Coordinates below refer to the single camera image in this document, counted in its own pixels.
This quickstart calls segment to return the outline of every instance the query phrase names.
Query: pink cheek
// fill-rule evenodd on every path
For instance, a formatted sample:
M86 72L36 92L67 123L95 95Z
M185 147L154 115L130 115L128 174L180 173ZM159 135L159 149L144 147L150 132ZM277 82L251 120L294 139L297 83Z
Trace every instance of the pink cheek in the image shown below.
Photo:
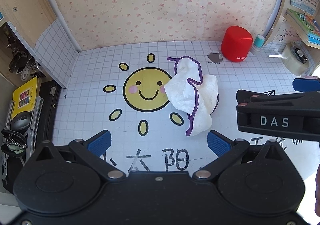
M161 91L162 93L165 93L164 85L162 85L162 86L160 87L160 91Z
M129 87L129 92L130 93L136 93L138 91L138 87L135 85L132 85Z

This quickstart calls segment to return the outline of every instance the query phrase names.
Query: red speaker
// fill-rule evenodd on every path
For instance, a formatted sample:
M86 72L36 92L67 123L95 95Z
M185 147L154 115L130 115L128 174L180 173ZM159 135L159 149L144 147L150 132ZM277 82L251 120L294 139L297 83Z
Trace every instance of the red speaker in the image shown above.
M246 29L239 26L228 27L222 40L221 52L228 60L241 62L247 57L252 41L252 35Z

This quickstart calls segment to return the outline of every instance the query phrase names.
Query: green book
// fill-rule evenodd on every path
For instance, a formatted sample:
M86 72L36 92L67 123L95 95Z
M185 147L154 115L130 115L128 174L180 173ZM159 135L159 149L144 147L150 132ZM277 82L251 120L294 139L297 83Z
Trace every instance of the green book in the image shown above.
M303 15L302 13L289 8L287 9L287 13L302 28L303 32L305 32L308 37L320 40L320 27L313 17Z

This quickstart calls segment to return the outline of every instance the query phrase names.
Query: computer mouse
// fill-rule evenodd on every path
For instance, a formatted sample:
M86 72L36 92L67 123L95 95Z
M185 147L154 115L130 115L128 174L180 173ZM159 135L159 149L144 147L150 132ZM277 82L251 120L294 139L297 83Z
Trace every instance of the computer mouse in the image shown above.
M10 128L11 130L19 132L23 135L29 128L30 121L30 112L20 112L11 121Z

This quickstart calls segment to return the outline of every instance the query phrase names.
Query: smile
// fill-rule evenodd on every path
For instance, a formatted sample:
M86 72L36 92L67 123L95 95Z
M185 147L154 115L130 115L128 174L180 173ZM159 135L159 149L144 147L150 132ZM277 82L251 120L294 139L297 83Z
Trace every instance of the smile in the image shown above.
M156 91L155 96L153 96L152 98L146 98L145 96L142 95L141 91L139 90L139 94L140 94L141 98L146 101L152 101L154 98L156 98L156 96L158 95L158 92L159 92L159 90Z

